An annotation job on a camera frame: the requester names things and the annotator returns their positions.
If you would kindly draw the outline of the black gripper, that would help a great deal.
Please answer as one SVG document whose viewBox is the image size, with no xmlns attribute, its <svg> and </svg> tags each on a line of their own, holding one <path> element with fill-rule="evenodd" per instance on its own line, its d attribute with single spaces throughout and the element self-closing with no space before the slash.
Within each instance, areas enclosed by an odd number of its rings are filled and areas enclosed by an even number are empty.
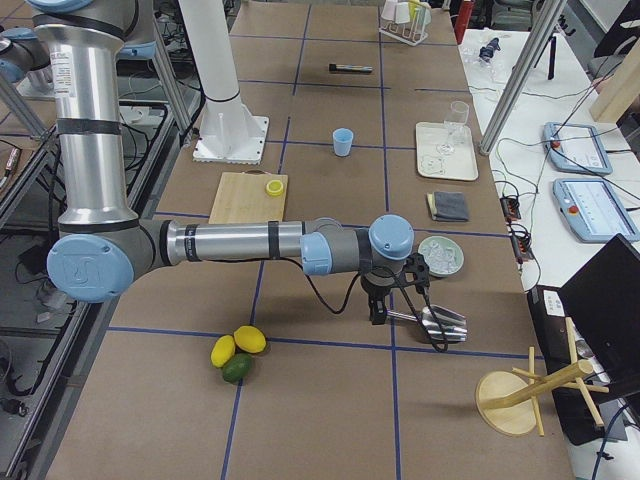
<svg viewBox="0 0 640 480">
<path fill-rule="evenodd" d="M 396 287 L 395 279 L 389 275 L 379 276 L 369 272 L 361 275 L 360 283 L 368 297 L 370 322 L 385 324 L 388 317 L 386 301 L 391 290 Z"/>
</svg>

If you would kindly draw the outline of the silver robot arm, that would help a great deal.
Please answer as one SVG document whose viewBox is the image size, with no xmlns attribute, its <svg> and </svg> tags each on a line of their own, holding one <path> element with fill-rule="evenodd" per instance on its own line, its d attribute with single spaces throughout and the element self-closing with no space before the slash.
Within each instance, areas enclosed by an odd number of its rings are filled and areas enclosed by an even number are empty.
<svg viewBox="0 0 640 480">
<path fill-rule="evenodd" d="M 35 1 L 38 38 L 50 53 L 67 207 L 47 257 L 54 285 L 102 303 L 143 275 L 181 262 L 292 260 L 307 276 L 354 272 L 370 319 L 386 320 L 393 288 L 424 284 L 407 220 L 385 215 L 367 228 L 335 220 L 182 225 L 147 221 L 127 201 L 116 60 L 149 39 L 149 1 Z"/>
</svg>

